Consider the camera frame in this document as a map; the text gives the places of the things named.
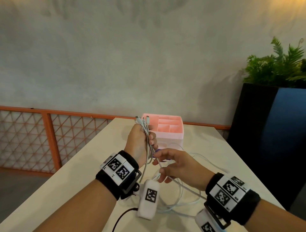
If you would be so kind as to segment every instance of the gray floor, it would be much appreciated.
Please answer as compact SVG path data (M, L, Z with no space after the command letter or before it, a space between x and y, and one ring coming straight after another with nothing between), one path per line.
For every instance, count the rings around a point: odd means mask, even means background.
M0 172L0 223L47 180L47 177ZM306 185L290 211L306 220Z

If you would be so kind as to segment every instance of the gray wall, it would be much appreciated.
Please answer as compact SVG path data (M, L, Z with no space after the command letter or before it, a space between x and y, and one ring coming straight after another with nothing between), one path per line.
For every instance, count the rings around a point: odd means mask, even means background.
M0 105L231 124L250 54L304 1L0 0Z

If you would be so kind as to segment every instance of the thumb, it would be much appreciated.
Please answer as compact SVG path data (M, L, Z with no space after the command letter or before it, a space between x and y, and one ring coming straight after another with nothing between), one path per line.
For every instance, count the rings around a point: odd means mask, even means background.
M179 177L179 169L176 163L169 164L167 167L162 167L159 173L166 176Z

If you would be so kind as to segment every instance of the white table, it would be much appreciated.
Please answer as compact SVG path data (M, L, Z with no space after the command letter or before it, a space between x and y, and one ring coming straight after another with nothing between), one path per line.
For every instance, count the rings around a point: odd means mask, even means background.
M33 231L41 222L63 205L68 199L85 187L95 178L99 166L106 158L122 150L127 136L134 125L131 119L114 119L105 129L94 137L68 163L45 182L33 195L18 207L0 224L1 232ZM226 168L256 191L261 198L279 206L280 203L261 183L248 166L213 127L184 125L184 149L206 156L212 163ZM195 157L213 172L221 172L204 159ZM158 167L149 165L145 178L151 178ZM161 184L160 196L168 204L173 204L179 193L175 183ZM183 202L195 200L196 196L184 191ZM136 207L138 199L118 201L103 231L111 231L118 217L127 209ZM203 201L191 206L177 207L185 214L196 215L203 208ZM137 218L135 212L129 212L120 220L116 232L129 231L200 231L193 218L169 214L156 214L151 221ZM246 231L236 222L228 227L228 232Z

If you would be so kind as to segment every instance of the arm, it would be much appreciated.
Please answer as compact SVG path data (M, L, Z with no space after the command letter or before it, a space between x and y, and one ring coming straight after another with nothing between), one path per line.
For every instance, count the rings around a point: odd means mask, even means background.
M166 177L172 176L173 178L180 178L191 187L205 191L207 184L214 175L213 172L183 151L163 149L158 151L154 157L159 160L175 160L174 164L160 169L159 182L170 183L171 179ZM249 232L302 232L305 231L306 221L265 200L261 200L244 227Z
M149 139L150 144L157 149L156 135L151 132ZM146 136L142 127L138 124L134 125L124 151L137 161L139 167L146 162L145 140ZM101 232L116 202L116 198L101 182L93 180L47 218L34 232Z

